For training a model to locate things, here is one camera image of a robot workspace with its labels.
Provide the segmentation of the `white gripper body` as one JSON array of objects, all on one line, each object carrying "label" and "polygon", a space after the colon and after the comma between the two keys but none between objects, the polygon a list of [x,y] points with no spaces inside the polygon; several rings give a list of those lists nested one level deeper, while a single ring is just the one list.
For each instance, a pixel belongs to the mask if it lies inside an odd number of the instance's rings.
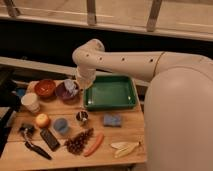
[{"label": "white gripper body", "polygon": [[82,89],[88,89],[96,79],[96,70],[78,67],[76,69],[76,81]]}]

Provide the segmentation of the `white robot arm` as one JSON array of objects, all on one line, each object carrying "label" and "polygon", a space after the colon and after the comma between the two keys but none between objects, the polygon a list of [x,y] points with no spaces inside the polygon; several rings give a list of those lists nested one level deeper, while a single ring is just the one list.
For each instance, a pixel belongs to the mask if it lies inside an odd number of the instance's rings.
[{"label": "white robot arm", "polygon": [[148,171],[213,171],[213,59],[174,52],[107,52],[92,39],[72,54],[78,77],[97,69],[149,83],[144,103]]}]

